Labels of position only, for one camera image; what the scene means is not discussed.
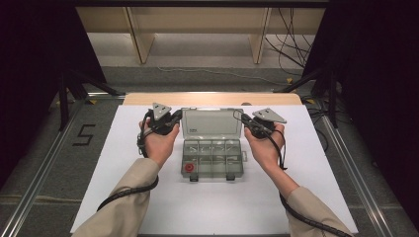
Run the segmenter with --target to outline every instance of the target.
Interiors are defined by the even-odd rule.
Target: person's left hand
[[[148,129],[148,123],[149,119],[146,121],[144,129]],[[145,137],[145,150],[147,151],[148,158],[155,161],[160,169],[172,154],[173,144],[178,133],[179,125],[175,124],[173,130],[167,135],[151,132]]]

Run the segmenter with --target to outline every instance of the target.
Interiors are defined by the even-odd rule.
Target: box lid
[[[241,134],[242,109],[182,109],[185,139],[238,139]]]

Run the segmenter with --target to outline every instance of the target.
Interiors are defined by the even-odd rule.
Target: red object
[[[192,163],[185,164],[185,171],[186,172],[191,173],[191,172],[194,171],[194,169],[195,169],[194,164],[192,164]]]

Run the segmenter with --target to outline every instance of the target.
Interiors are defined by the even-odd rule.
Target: open box
[[[185,138],[181,173],[199,178],[234,181],[243,175],[240,135],[241,109],[182,109]]]

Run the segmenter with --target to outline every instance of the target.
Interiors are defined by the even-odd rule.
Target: long-sleeved shirt
[[[151,185],[159,172],[158,165],[151,159],[137,159],[124,174],[111,195],[120,191]],[[148,208],[150,192],[134,194],[115,199],[87,219],[73,234],[80,236],[137,236]],[[311,191],[304,187],[295,189],[288,197],[289,206],[303,216],[330,225],[345,233],[348,228],[339,218]],[[334,236],[306,225],[289,213],[290,233],[292,236]]]

